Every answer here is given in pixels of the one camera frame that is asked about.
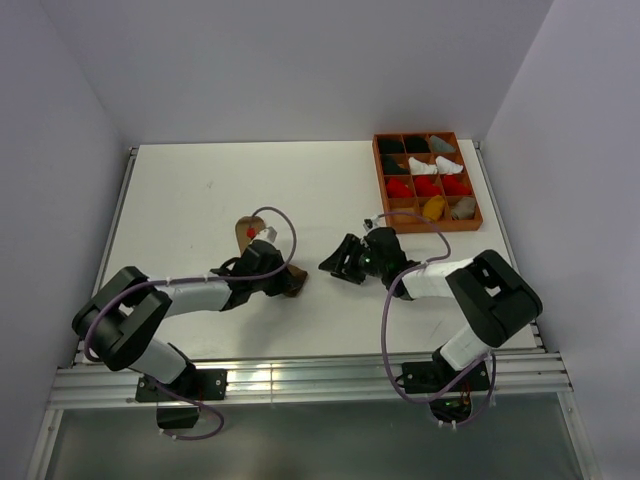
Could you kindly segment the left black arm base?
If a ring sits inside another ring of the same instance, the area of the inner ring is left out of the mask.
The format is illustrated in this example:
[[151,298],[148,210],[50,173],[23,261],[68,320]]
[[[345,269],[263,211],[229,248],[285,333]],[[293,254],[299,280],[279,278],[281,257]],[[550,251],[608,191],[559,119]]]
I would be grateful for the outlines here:
[[[156,424],[163,434],[180,440],[201,440],[222,431],[225,419],[209,401],[222,401],[226,396],[226,369],[189,367],[171,384],[143,375],[138,380],[135,401],[156,405]],[[215,419],[210,433],[192,434],[199,420]]]

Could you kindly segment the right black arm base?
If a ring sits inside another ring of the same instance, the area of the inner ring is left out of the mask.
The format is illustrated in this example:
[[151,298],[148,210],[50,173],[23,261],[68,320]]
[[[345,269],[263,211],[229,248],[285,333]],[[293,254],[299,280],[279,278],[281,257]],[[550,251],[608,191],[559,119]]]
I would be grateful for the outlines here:
[[[401,365],[401,370],[395,380],[409,395],[434,394],[457,375],[456,371],[435,361],[405,362]],[[449,393],[454,393],[453,397],[443,396],[431,402],[431,413],[437,420],[445,423],[467,420],[473,411],[471,394],[487,391],[489,387],[489,371],[482,362],[449,390]]]

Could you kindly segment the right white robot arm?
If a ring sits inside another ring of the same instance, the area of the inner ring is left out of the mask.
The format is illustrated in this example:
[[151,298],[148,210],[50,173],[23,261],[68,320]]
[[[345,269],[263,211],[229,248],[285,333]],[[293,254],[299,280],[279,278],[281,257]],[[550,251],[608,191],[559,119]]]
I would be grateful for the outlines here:
[[473,361],[543,312],[539,295],[498,252],[418,262],[409,259],[391,227],[375,227],[362,238],[347,234],[319,269],[353,284],[375,277],[392,297],[405,301],[454,299],[466,325],[439,348],[432,368],[435,383],[446,390],[466,379]]

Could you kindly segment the tan sock with red cuff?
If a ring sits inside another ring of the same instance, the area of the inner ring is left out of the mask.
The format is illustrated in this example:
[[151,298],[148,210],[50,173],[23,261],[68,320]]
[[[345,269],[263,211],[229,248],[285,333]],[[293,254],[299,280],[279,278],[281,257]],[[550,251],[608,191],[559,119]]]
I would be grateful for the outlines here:
[[451,217],[453,220],[470,220],[476,212],[476,200],[473,197],[462,197],[451,208]]

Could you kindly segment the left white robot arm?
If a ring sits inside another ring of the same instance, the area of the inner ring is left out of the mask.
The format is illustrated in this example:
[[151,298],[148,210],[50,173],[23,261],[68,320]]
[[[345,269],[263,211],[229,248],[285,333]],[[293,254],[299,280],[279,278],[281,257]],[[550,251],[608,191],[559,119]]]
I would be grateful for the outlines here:
[[253,240],[238,257],[201,277],[151,280],[134,266],[122,268],[74,316],[73,331],[95,362],[130,369],[158,381],[172,399],[195,386],[195,367],[177,347],[156,338],[163,320],[195,312],[225,312],[255,293],[295,297],[306,274],[285,262],[267,240]]

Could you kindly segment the brown sock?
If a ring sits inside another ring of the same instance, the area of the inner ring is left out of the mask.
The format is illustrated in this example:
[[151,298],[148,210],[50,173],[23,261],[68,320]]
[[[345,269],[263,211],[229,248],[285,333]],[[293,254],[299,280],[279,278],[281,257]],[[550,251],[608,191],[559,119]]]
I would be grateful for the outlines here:
[[[241,217],[235,226],[236,239],[240,253],[243,253],[250,243],[267,228],[266,223],[260,216]],[[291,263],[287,266],[287,280],[290,285],[285,288],[284,296],[294,298],[300,295],[308,279],[308,272]]]

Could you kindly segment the mustard yellow striped sock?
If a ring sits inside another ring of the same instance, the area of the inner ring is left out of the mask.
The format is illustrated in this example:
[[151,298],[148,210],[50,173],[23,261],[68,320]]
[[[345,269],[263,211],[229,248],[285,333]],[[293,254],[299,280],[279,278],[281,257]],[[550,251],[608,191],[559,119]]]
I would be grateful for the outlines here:
[[445,211],[446,200],[443,196],[430,197],[422,208],[422,216],[431,222],[438,222]]

